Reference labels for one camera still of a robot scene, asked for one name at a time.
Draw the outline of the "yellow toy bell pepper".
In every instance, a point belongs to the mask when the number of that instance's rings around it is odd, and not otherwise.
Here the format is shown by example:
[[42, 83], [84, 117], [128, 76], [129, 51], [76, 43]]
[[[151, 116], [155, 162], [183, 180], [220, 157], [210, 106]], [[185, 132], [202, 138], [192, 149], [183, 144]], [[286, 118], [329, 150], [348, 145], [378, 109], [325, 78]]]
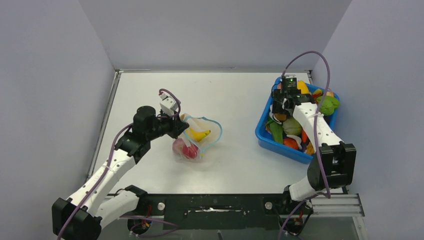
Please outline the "yellow toy bell pepper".
[[311, 94], [307, 84], [302, 80], [297, 81], [297, 89], [300, 90], [300, 93], [303, 95]]

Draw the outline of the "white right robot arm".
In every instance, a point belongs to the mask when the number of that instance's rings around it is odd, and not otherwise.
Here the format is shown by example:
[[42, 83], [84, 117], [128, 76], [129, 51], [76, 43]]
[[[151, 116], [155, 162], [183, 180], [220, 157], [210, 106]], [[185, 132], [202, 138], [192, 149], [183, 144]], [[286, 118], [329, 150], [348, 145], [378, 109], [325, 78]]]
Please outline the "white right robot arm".
[[301, 207], [302, 200], [350, 185], [357, 150], [333, 132], [314, 98], [298, 89], [296, 78], [282, 77], [280, 82], [281, 87], [271, 94], [272, 113], [289, 113], [300, 124], [315, 151], [306, 177], [288, 186], [289, 195], [281, 199], [282, 209], [292, 214]]

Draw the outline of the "green toy pea pod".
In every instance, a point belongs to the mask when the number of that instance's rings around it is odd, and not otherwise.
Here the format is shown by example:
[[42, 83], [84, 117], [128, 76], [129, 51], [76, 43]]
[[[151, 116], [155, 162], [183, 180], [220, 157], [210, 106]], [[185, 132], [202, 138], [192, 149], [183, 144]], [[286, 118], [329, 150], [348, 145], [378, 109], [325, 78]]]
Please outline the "green toy pea pod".
[[278, 124], [277, 122], [275, 122], [271, 119], [267, 122], [266, 127], [268, 129], [268, 132], [271, 134], [273, 140], [276, 143], [283, 144], [283, 142], [284, 142], [284, 130], [283, 130], [282, 125]]

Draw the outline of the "green bumpy toy fruit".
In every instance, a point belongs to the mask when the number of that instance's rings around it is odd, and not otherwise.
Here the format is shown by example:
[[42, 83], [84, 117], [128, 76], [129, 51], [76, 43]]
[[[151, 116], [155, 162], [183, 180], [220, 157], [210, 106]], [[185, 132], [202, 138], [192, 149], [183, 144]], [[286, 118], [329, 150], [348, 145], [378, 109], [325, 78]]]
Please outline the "green bumpy toy fruit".
[[324, 116], [332, 115], [335, 110], [339, 107], [340, 101], [334, 96], [325, 96], [319, 111]]

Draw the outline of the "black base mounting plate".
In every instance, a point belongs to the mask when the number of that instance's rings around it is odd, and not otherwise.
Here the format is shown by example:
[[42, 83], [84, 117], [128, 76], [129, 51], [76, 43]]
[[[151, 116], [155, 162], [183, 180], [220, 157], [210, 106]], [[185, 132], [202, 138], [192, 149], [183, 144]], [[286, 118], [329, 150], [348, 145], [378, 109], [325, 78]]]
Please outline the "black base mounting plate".
[[301, 233], [314, 210], [285, 193], [157, 194], [143, 196], [129, 213], [158, 218], [168, 230], [279, 230]]

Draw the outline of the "blue plastic bin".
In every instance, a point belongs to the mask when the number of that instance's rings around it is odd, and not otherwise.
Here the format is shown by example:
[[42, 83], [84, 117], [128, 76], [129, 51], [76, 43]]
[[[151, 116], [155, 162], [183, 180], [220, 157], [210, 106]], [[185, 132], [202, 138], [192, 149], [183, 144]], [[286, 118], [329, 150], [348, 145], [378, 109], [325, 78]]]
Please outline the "blue plastic bin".
[[255, 129], [258, 143], [309, 164], [322, 144], [334, 147], [341, 141], [333, 130], [339, 104], [339, 97], [332, 91], [295, 77], [279, 77]]

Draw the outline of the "pale green toy cabbage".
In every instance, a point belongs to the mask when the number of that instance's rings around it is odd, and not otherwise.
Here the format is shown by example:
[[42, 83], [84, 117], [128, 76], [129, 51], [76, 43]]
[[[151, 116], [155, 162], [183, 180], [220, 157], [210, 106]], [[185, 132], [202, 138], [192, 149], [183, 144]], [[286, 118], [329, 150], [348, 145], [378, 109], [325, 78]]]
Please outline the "pale green toy cabbage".
[[282, 123], [283, 131], [286, 135], [298, 136], [302, 133], [302, 126], [293, 117], [288, 118]]

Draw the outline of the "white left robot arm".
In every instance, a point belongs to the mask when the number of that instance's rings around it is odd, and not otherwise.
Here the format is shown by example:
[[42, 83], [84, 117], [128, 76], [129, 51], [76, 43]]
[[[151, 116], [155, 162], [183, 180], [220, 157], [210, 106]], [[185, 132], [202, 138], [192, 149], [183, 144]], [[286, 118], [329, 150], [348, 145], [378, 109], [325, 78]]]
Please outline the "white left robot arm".
[[151, 106], [139, 107], [133, 122], [115, 136], [106, 162], [68, 198], [52, 206], [52, 230], [59, 240], [96, 240], [101, 231], [123, 214], [136, 209], [146, 194], [130, 186], [118, 196], [106, 196], [150, 150], [151, 142], [168, 135], [176, 139], [189, 124], [179, 117], [156, 115]]

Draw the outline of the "red toy apple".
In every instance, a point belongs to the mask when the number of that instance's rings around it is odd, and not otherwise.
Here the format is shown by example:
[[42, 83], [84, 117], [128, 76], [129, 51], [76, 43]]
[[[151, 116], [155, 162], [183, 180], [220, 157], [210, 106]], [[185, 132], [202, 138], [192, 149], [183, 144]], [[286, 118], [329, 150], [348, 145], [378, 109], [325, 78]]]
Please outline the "red toy apple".
[[198, 151], [199, 148], [194, 144], [191, 144], [190, 146], [183, 145], [182, 147], [182, 155], [186, 159], [196, 159], [198, 157]]

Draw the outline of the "clear zip top bag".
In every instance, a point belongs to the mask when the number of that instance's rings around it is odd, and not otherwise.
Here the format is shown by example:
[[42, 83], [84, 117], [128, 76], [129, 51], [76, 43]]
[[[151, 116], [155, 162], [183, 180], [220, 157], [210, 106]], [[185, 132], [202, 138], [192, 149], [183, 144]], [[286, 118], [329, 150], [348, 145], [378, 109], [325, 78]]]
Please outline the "clear zip top bag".
[[222, 125], [206, 117], [194, 117], [187, 113], [180, 119], [189, 125], [172, 143], [172, 152], [177, 161], [200, 161], [206, 151], [216, 145], [222, 135]]

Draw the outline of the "yellow toy banana bunch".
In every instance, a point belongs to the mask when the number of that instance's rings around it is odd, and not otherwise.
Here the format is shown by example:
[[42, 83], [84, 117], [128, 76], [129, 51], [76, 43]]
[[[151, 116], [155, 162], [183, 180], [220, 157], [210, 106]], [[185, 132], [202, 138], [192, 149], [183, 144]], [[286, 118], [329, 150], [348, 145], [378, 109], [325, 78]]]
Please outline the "yellow toy banana bunch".
[[211, 133], [211, 130], [195, 131], [191, 127], [188, 128], [188, 136], [195, 142], [201, 142]]

